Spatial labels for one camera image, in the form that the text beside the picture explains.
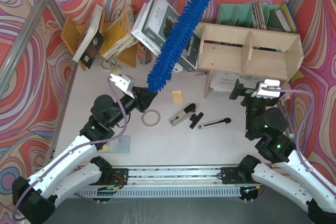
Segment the white black utility knife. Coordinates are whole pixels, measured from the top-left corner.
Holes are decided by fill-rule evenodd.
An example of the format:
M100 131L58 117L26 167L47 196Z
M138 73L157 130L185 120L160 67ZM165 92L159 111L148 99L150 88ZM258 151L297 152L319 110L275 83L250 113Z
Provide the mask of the white black utility knife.
M216 125L219 124L228 124L231 122L230 118L224 118L224 119L219 119L219 120L215 120L215 121L210 121L210 122L206 122L206 123L202 123L200 125L198 125L198 129L205 129L205 128L209 128L209 127L214 127Z

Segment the black plastic clip piece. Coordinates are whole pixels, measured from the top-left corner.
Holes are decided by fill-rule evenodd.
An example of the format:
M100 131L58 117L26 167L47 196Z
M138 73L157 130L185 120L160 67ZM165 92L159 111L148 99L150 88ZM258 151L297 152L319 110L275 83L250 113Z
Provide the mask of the black plastic clip piece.
M200 112L199 114L193 113L192 116L190 117L190 128L193 129L201 120L201 118L204 116L203 112Z

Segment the blue fluffy duster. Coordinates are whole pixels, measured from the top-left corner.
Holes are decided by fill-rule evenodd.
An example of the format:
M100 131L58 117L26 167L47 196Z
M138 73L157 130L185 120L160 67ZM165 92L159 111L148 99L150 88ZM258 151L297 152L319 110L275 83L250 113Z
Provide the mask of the blue fluffy duster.
M161 91L211 0L188 0L147 76L149 92Z

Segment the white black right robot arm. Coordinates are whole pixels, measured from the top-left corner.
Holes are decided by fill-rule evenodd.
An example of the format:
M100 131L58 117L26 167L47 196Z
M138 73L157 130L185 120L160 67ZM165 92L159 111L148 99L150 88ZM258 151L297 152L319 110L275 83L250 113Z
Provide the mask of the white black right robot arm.
M223 184L264 184L300 206L313 223L335 223L335 185L330 183L302 155L299 138L284 134L288 123L275 106L286 93L277 80L266 79L254 89L238 80L229 96L243 97L246 109L245 137L258 140L255 148L267 161L285 170L291 178L276 173L259 159L246 155L236 167L222 168Z

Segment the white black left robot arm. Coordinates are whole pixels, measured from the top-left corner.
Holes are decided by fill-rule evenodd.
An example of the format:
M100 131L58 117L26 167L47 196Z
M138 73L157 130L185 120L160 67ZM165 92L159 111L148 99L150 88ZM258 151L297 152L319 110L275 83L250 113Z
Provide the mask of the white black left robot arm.
M15 211L30 223L44 223L55 209L81 187L91 184L109 185L125 180L113 171L112 165L98 155L98 151L117 138L113 128L132 110L144 112L157 96L147 88L134 87L130 94L113 100L100 95L91 108L88 122L79 135L59 156L29 178L19 176L12 183Z

